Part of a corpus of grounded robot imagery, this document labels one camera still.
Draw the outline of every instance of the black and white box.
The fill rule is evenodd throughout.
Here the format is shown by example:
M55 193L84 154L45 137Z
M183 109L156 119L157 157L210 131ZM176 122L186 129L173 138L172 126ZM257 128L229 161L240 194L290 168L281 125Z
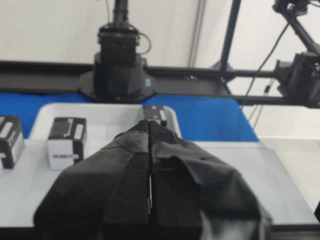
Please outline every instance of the black and white box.
M87 138L85 118L56 117L48 137L50 168L63 170L84 159Z
M0 169L13 169L23 148L20 118L0 116Z

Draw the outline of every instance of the table surface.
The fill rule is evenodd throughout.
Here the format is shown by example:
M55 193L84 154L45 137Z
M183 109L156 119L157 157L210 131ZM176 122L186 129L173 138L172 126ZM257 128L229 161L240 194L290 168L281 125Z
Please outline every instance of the table surface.
M50 103L92 103L81 94L0 93L0 115L18 116L27 138L39 109ZM156 95L143 105L166 105L177 115L182 138L189 141L258 142L234 99Z
M273 149L314 212L320 202L320 139L262 138Z
M88 142L92 148L96 144ZM196 144L240 171L274 224L318 223L279 158L264 144ZM15 168L0 170L0 227L32 227L35 210L60 172L49 168L45 140L26 140Z

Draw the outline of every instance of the black mount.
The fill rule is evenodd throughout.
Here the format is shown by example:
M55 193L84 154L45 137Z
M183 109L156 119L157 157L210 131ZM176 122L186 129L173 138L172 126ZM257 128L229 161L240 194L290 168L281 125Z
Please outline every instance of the black mount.
M276 0L274 10L288 21L289 5L301 0ZM298 15L307 13L304 1ZM236 99L230 81L252 78L255 70L233 69L228 64L241 0L233 0L221 60L211 68L148 66L136 53L139 31L129 24L128 0L116 0L113 21L99 29L101 50L92 64L0 61L0 91L37 94L82 93L101 103L138 103L152 95L188 95ZM261 71L261 78L275 78L283 97L248 96L246 105L290 105L320 108L319 56L315 43L297 19L290 23L308 53L293 63L278 61L275 71Z

